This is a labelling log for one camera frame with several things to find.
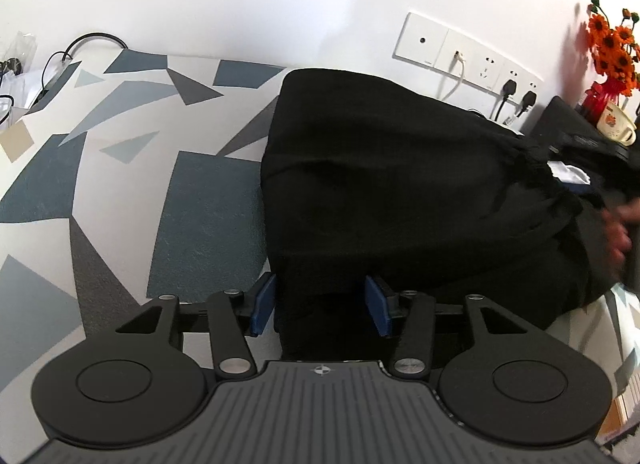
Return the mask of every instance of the black fabric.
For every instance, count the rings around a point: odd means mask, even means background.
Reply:
[[[362,305],[366,274],[441,303],[478,292],[540,328],[599,296],[579,200],[545,154],[391,81],[289,73],[261,176],[285,357],[381,349]]]

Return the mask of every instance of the wall switch plate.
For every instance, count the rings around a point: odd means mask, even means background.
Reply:
[[[446,35],[444,25],[410,12],[404,21],[395,56],[433,67]]]
[[[516,82],[516,93],[513,96],[509,96],[509,101],[520,104],[524,94],[530,90],[540,95],[542,79],[508,59],[504,61],[500,75],[494,84],[494,92],[502,94],[502,86],[510,79]]]
[[[504,62],[504,56],[476,43],[473,56],[466,62],[465,79],[485,90],[493,90]]]
[[[447,37],[444,39],[438,59],[434,68],[449,73],[452,76],[460,77],[462,74],[462,63],[456,60],[456,52],[461,52],[466,64],[472,61],[478,42],[468,36],[449,29]]]

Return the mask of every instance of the white cable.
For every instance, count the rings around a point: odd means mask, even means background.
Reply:
[[[460,73],[460,77],[458,78],[458,82],[456,83],[456,86],[453,87],[449,92],[449,94],[444,96],[441,99],[441,101],[446,101],[447,99],[449,99],[449,97],[453,94],[453,92],[458,90],[458,87],[462,84],[462,82],[465,79],[465,65],[466,65],[465,57],[462,56],[462,53],[460,51],[456,51],[456,55],[454,56],[454,59],[462,63],[462,72]]]

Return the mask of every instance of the mug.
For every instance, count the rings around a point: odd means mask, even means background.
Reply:
[[[607,139],[615,140],[623,146],[632,145],[636,140],[636,124],[613,101],[607,103],[597,128]]]

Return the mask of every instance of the gray gripper base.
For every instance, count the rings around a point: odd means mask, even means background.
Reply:
[[[51,441],[27,462],[610,464],[615,460],[590,441],[525,450],[482,440],[451,420],[427,386],[394,380],[374,362],[271,362],[252,380],[221,384],[193,422],[163,440],[103,451]]]

